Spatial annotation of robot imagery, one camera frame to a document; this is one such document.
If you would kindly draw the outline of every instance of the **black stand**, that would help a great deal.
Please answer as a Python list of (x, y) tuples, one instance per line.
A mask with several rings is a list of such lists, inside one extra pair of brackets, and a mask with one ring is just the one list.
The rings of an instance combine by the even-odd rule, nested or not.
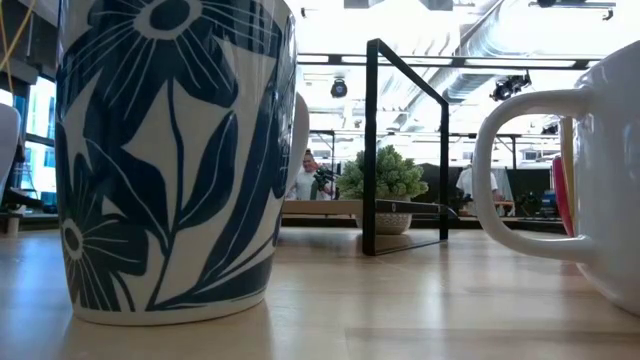
[[(440, 118), (440, 204), (406, 203), (395, 201), (376, 201), (376, 113), (378, 108), (378, 54), (400, 70), (422, 91), (434, 99), (442, 109)], [(376, 212), (394, 212), (405, 214), (439, 213), (440, 241), (449, 238), (450, 216), (449, 191), (449, 103), (438, 94), (420, 75), (416, 74), (387, 44), (380, 39), (367, 42), (367, 73), (365, 98), (365, 134), (364, 134), (364, 198), (362, 201), (362, 252), (376, 256), (390, 252), (414, 249), (436, 242), (419, 243), (403, 248), (386, 251), (376, 250)]]

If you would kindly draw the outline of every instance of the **potted plant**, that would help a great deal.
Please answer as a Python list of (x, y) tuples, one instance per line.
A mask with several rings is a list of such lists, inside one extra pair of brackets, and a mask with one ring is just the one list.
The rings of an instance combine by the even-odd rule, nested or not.
[[(422, 168), (413, 159), (403, 159), (396, 149), (386, 146), (378, 151), (376, 159), (376, 198), (384, 200), (410, 201), (424, 194), (429, 187), (420, 181)], [(336, 184), (344, 199), (362, 199), (364, 195), (364, 152), (356, 161), (345, 164), (342, 176)], [(362, 219), (356, 217), (358, 226)], [(384, 235), (399, 235), (411, 225), (411, 214), (376, 214), (376, 232)]]

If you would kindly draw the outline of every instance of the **person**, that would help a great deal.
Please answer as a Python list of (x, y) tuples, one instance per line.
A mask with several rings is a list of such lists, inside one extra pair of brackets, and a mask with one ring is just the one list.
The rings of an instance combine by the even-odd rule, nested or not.
[[(316, 181), (314, 175), (318, 167), (311, 150), (307, 149), (302, 160), (302, 169), (296, 176), (295, 184), (287, 194), (287, 200), (311, 200), (311, 189)], [(333, 192), (331, 184), (327, 184), (323, 189), (318, 189), (315, 200), (331, 200)]]
[[(466, 202), (464, 210), (471, 215), (476, 215), (475, 206), (473, 206), (473, 156), (471, 156), (471, 164), (460, 173), (456, 187), (464, 193), (463, 200)], [(495, 200), (500, 200), (498, 182), (493, 173), (491, 173), (491, 192)]]

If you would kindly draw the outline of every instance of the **green plant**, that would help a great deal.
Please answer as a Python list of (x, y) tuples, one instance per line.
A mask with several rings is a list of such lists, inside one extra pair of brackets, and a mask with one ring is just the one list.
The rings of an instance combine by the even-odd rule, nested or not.
[[(420, 181), (422, 168), (416, 166), (413, 159), (403, 159), (392, 145), (378, 151), (376, 157), (376, 197), (408, 196), (414, 198), (429, 190), (427, 183)], [(362, 199), (364, 194), (364, 152), (356, 161), (345, 164), (342, 176), (336, 181), (341, 197)]]

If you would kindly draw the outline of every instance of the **white mug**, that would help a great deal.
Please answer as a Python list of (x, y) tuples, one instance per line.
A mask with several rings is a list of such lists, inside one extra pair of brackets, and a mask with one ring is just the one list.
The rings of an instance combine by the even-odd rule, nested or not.
[[(523, 94), (502, 103), (480, 128), (473, 188), (486, 232), (527, 255), (579, 263), (614, 304), (640, 315), (640, 42), (587, 71), (573, 90)], [(508, 229), (493, 207), (489, 171), (498, 129), (525, 114), (575, 119), (577, 237), (540, 240)]]
[(56, 174), (74, 313), (157, 325), (256, 305), (309, 133), (291, 9), (62, 0), (59, 30)]

